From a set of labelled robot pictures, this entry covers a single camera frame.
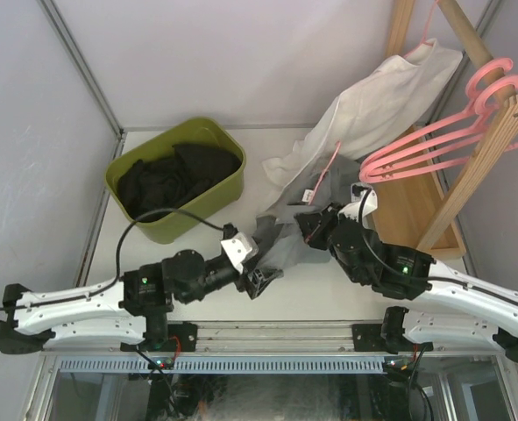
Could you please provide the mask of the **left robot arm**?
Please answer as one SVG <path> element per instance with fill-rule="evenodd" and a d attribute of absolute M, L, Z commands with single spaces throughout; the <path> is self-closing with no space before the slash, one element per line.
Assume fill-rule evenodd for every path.
<path fill-rule="evenodd" d="M 11 284 L 4 290 L 0 352 L 29 354 L 105 342 L 117 342 L 125 351 L 166 350 L 172 346 L 167 315 L 174 303 L 201 301 L 230 284 L 256 298 L 282 275 L 278 268 L 237 270 L 226 253 L 205 260 L 194 250 L 182 250 L 84 288 L 40 293 Z"/>

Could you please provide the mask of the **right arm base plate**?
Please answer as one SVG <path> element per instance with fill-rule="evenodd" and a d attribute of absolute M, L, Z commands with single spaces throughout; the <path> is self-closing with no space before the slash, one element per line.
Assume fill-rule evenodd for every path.
<path fill-rule="evenodd" d="M 351 327 L 353 347 L 355 352 L 386 352 L 387 343 L 381 335 L 382 324 L 361 323 Z"/>

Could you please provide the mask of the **grey shirt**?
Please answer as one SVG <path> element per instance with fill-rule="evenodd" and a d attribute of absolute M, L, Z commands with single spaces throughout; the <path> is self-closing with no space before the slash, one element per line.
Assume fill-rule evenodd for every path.
<path fill-rule="evenodd" d="M 334 160 L 311 205 L 309 195 L 325 166 L 318 161 L 295 177 L 275 201 L 256 218 L 252 235 L 259 247 L 258 268 L 288 269 L 298 264 L 326 263 L 327 251 L 307 246 L 294 216 L 298 213 L 319 211 L 330 203 L 347 204 L 351 201 L 351 185 L 359 180 L 360 164 L 343 156 Z"/>

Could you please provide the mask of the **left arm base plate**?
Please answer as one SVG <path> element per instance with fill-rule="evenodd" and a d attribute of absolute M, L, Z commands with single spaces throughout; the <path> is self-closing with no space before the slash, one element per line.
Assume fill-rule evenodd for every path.
<path fill-rule="evenodd" d="M 143 352 L 193 352 L 197 343 L 198 326 L 189 322 L 172 323 L 167 327 L 168 339 L 163 339 L 157 345 L 150 345 L 147 340 L 139 345 L 122 343 L 122 352 L 134 352 L 139 349 Z"/>

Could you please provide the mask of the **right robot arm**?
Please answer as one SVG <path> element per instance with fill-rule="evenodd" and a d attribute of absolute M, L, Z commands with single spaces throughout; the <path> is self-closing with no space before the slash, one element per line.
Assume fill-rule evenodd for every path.
<path fill-rule="evenodd" d="M 338 208 L 295 215 L 305 243 L 327 250 L 354 283 L 394 299 L 380 337 L 390 353 L 414 344 L 503 351 L 518 363 L 518 291 L 485 282 L 431 255 L 380 241 Z"/>

